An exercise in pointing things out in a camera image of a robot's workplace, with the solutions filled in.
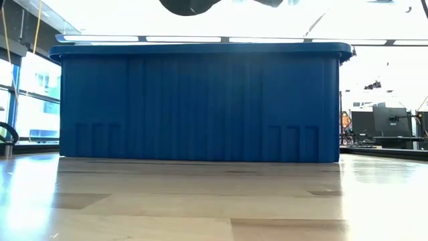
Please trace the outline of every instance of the ceiling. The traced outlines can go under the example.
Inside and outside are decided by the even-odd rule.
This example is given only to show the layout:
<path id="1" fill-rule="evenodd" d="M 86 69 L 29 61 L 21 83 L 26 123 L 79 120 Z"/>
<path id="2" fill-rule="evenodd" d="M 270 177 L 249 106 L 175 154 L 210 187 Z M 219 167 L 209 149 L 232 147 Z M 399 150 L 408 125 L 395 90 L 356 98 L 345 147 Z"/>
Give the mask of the ceiling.
<path id="1" fill-rule="evenodd" d="M 276 9 L 222 0 L 193 17 L 173 15 L 158 0 L 43 2 L 84 34 L 303 37 L 315 25 L 308 37 L 428 39 L 420 0 L 301 0 Z"/>

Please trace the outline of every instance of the blue plastic bin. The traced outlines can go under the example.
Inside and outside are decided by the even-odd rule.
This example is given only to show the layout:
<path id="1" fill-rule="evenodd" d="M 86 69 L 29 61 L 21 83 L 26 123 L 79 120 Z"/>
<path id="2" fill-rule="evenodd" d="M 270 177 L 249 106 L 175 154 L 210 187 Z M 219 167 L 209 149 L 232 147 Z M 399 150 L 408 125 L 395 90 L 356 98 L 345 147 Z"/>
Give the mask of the blue plastic bin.
<path id="1" fill-rule="evenodd" d="M 348 44 L 57 46 L 68 157 L 332 163 Z"/>

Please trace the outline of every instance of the bin rim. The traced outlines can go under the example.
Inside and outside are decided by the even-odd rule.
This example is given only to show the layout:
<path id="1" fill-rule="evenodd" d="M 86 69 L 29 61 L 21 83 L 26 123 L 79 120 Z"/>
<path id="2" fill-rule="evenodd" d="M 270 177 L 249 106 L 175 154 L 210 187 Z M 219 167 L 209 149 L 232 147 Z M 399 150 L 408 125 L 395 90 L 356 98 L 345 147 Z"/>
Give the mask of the bin rim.
<path id="1" fill-rule="evenodd" d="M 220 54 L 220 53 L 338 53 L 340 63 L 352 57 L 352 47 L 346 43 L 292 43 L 292 44 L 161 44 L 129 46 L 54 46 L 49 57 L 62 62 L 67 55 L 133 55 L 133 54 Z"/>

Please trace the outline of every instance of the bin lid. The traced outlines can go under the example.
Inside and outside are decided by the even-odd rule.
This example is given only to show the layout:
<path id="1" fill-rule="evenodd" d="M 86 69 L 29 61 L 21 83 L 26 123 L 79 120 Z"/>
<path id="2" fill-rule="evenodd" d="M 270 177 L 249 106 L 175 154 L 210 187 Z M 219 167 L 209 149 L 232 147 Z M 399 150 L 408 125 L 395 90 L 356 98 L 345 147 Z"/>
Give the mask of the bin lid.
<path id="1" fill-rule="evenodd" d="M 208 53 L 339 53 L 340 63 L 352 57 L 352 49 L 345 43 L 296 43 L 296 44 L 161 44 L 129 46 L 54 46 L 49 57 L 61 62 L 67 55 L 114 54 L 208 54 Z"/>

